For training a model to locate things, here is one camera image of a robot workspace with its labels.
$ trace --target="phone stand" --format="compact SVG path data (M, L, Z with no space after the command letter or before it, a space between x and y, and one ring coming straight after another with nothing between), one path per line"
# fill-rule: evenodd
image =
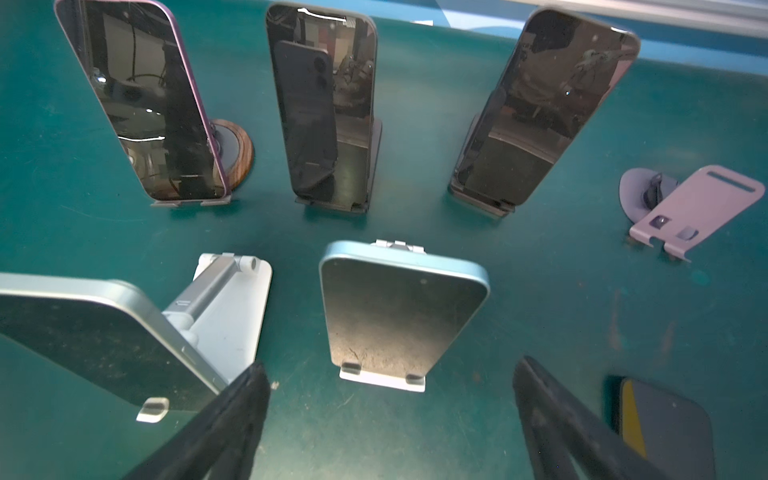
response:
M464 138L464 143L462 144L462 149L459 151L458 154L458 160L456 161L456 166L454 167L453 174L451 175L451 181L448 185L448 191L457 196L458 198L464 200L468 204L472 205L473 207L477 207L487 214L491 214L494 217L506 217L510 213L515 212L515 205L507 204L507 203L498 203L498 207L495 207L489 202L491 200L484 200L479 197L474 196L468 191L465 191L464 187L456 180L456 176L459 175L458 168L462 164L462 158L464 156L464 152L467 150L467 143L469 142L469 138L472 136L472 132L475 130L475 125L477 125L478 120L480 119L480 115L477 114L472 119L472 123L469 125L469 130L467 131L467 136Z
M489 292L476 263L400 241L331 243L319 269L339 377L410 392L425 391L426 374Z
M632 168L621 175L621 209L634 223L642 220L677 188L676 179L650 168Z
M226 182L230 186L230 194L223 198L202 200L202 207L227 205L232 201L232 190L240 185L253 166L253 142L245 130L231 121L216 119L214 137L218 143L218 153L221 166L224 169ZM152 207L180 207L181 200L156 200Z
M365 185L355 185L354 188L365 188L365 200L362 203L348 203L348 207L345 207L338 202L331 201L329 196L328 200L322 200L322 194L313 192L312 196L300 196L296 195L296 202L298 204L317 206L322 208L328 208L330 210L347 211L354 214L364 214L368 211L370 205L371 193L373 190L373 177L376 173L376 160L379 156L379 145L382 138L382 122L378 118L372 118L372 132L370 145L367 144L367 139L349 135L345 136L342 130L338 128L337 124L337 144L339 145L339 156L336 159L335 170L347 170L350 172L359 171L361 166L365 166L367 163L368 177L365 179ZM354 175L345 175L347 180L353 179Z
M193 282L163 314L232 382L256 357L271 280L272 267L264 260L203 253Z
M696 170L668 197L629 229L635 240L649 247L652 237L681 260L685 253L757 202L765 193L760 182L720 165Z

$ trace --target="purple phone frame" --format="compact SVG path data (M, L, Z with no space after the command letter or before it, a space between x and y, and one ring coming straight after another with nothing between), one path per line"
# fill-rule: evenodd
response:
M56 15L56 20L58 21L58 25L61 27L61 30L64 31L64 26L61 24L61 19L56 14L56 5L58 5L61 2L64 2L65 0L54 0L53 2L53 13ZM221 158L219 157L219 149L218 149L218 143L216 142L216 138L214 137L214 133L211 130L211 123L208 120L208 116L205 115L205 109L203 108L203 102L200 99L200 92L197 91L197 83L194 80L194 76L192 75L192 67L190 65L189 58L187 57L187 50L184 48L184 42L181 40L181 32L179 29L179 24L176 22L176 17L174 17L174 14L171 13L170 9L168 9L167 6L163 5L160 2L157 2L155 0L86 0L87 2L103 2L103 3L148 3L149 5L154 5L158 7L160 10L163 11L165 16L168 17L168 21L170 22L170 29L174 33L174 40L176 40L176 45L179 48L179 54L181 56L181 63L184 65L184 70L187 71L187 79L190 81L190 86L192 87L192 95L194 96L195 103L197 104L197 110L200 112L200 119L203 121L203 128L205 129L205 134L208 137L208 149L210 152L214 155L214 163L216 165L216 169L219 172L219 176L221 177L221 183L224 185L224 193L221 195L221 197L213 197L213 198L200 198L195 200L158 200L154 197L152 197L142 186L142 190L147 194L149 198L152 200L160 203L160 204L178 204L178 203L189 203L189 202L201 202L206 200L218 200L221 198L226 198L227 195L230 194L230 185L229 182L227 182L227 172L224 171L224 166L221 163ZM67 37L67 43L69 44L70 48L74 52L74 55L77 57L78 53L74 49L74 45L72 45L72 42L69 41L69 37ZM83 73L85 73L85 77L88 78L88 73L85 71L85 68L82 64L80 64L80 68L82 68ZM99 102L99 106L101 107L101 111L104 112L104 115L107 115L106 110L104 109L104 106L101 105L101 102Z

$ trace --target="teal table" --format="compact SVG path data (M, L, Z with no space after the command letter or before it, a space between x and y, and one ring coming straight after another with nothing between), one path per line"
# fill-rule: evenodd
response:
M768 462L768 238L762 199L690 253L627 242L621 174L722 164L768 181L768 79L639 61L529 202L501 222L445 190L514 42L376 20L383 138L370 211L293 202L265 4L169 1L206 109L256 160L228 207L149 207L48 0L0 6L0 270L116 278L160 307L200 253L274 268L258 357L274 382L254 478L531 478L511 374L533 355L594 412L605 379L666 385L710 414L720 478ZM330 362L317 263L334 240L405 240L485 266L492 296L425 394L345 382ZM0 476L119 478L189 418L157 425L0 342Z

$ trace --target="reflected phone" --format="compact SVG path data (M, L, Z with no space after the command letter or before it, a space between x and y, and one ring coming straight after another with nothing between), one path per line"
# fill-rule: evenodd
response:
M151 0L56 0L54 10L147 195L175 203L227 197L170 10Z
M333 60L325 50L285 40L275 44L273 53L283 92L291 184L300 194L330 177L339 156Z
M227 383L135 286L0 273L0 334L135 406L199 411Z
M503 217L522 205L624 76L640 39L542 8L473 122L449 190Z

